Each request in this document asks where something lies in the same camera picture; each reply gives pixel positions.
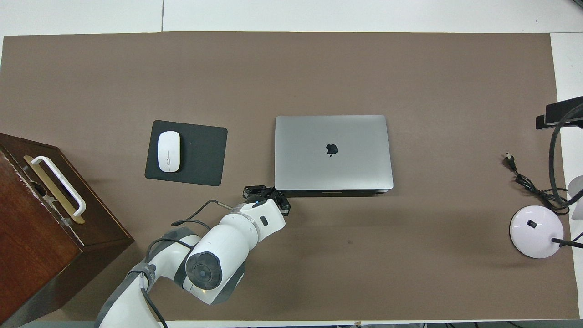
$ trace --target white lamp base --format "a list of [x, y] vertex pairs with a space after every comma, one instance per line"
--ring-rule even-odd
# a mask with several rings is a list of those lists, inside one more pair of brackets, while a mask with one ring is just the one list
[[563, 238], [563, 225], [559, 217], [543, 206], [521, 208], [510, 222], [510, 238], [524, 255], [544, 259], [559, 250], [551, 238]]

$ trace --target apple logo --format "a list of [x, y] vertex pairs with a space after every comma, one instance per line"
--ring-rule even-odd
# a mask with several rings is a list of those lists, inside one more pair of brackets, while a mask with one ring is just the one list
[[336, 147], [336, 145], [334, 144], [327, 145], [326, 149], [328, 150], [327, 154], [330, 155], [330, 157], [332, 157], [332, 155], [334, 155], [335, 153], [338, 153], [338, 147]]

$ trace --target white table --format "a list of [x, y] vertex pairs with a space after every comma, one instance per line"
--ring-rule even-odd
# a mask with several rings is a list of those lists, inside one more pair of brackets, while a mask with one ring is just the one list
[[[551, 33], [558, 99], [583, 95], [583, 8], [571, 0], [0, 0], [0, 36], [168, 31]], [[583, 130], [561, 132], [567, 182], [583, 175], [581, 145]], [[571, 221], [571, 230], [576, 236], [583, 231], [583, 222]], [[574, 264], [583, 318], [582, 249], [574, 249]], [[171, 326], [353, 323], [172, 322]], [[404, 322], [362, 322], [380, 323]]]

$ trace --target laptop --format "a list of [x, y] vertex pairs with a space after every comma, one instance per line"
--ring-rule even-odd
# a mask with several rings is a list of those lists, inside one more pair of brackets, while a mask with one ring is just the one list
[[275, 118], [275, 188], [295, 193], [384, 193], [393, 188], [382, 115]]

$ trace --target white handle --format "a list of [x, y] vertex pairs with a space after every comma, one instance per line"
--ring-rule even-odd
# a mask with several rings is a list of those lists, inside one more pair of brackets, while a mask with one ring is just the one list
[[85, 208], [86, 208], [85, 201], [81, 198], [81, 196], [75, 190], [75, 188], [73, 188], [73, 186], [71, 186], [69, 181], [65, 178], [63, 173], [61, 173], [61, 171], [55, 166], [55, 163], [53, 163], [50, 158], [48, 158], [46, 156], [37, 156], [36, 158], [31, 160], [31, 163], [38, 164], [41, 161], [44, 161], [47, 164], [48, 168], [51, 169], [51, 171], [57, 176], [57, 178], [59, 178], [59, 181], [61, 181], [63, 186], [65, 186], [65, 188], [69, 191], [69, 194], [71, 194], [73, 196], [73, 198], [79, 204], [79, 209], [77, 211], [75, 211], [75, 213], [73, 213], [73, 215], [78, 217], [79, 215], [81, 215], [81, 213], [85, 212]]

